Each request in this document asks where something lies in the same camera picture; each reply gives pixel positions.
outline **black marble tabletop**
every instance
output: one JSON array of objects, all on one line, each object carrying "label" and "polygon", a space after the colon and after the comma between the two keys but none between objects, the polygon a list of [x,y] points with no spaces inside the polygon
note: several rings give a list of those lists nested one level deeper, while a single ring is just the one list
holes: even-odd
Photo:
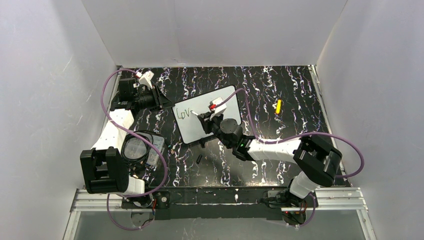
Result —
[{"label": "black marble tabletop", "polygon": [[[307,66],[254,67],[171,67],[137,68],[154,73],[152,82],[173,102],[179,102],[235,85],[249,95],[249,107],[258,134],[266,139],[289,137],[304,132],[328,132]],[[129,77],[123,73],[122,78]],[[273,105],[282,100],[280,114]],[[244,134],[252,135],[247,121],[243,95],[238,97]],[[162,134],[172,151],[165,151],[168,165],[165,186],[168,187],[254,187],[287,186],[299,174],[296,164],[275,160],[241,161],[217,139],[205,148],[182,142],[171,109],[150,113],[140,112],[133,130],[150,130]],[[196,163],[202,154],[200,164]],[[146,170],[143,179],[157,186],[164,174],[162,163]]]}]

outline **whiteboard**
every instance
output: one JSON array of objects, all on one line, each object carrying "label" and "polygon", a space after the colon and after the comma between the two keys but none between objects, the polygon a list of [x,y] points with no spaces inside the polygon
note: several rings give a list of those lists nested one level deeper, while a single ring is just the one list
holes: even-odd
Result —
[{"label": "whiteboard", "polygon": [[[230,85],[175,103],[175,106],[172,108],[172,112],[175,117],[179,133],[181,134],[182,142],[190,144],[202,138],[212,136],[213,133],[205,134],[199,119],[190,111],[194,111],[197,114],[209,112],[208,106],[212,100],[219,97],[225,100],[234,93],[234,91],[236,91],[236,87],[234,85]],[[225,104],[226,110],[223,113],[224,119],[235,119],[238,125],[242,124],[237,95],[233,96]]]}]

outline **wall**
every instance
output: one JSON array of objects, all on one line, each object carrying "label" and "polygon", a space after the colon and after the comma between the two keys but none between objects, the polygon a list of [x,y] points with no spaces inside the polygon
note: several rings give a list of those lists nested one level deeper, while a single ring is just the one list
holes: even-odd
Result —
[{"label": "wall", "polygon": [[0,2],[2,239],[62,239],[114,69],[80,0]]},{"label": "wall", "polygon": [[82,0],[125,67],[315,64],[346,0]]},{"label": "wall", "polygon": [[[358,144],[361,187],[379,239],[422,239],[424,5],[349,0],[317,63],[333,131]],[[348,173],[359,165],[346,146]]]}]

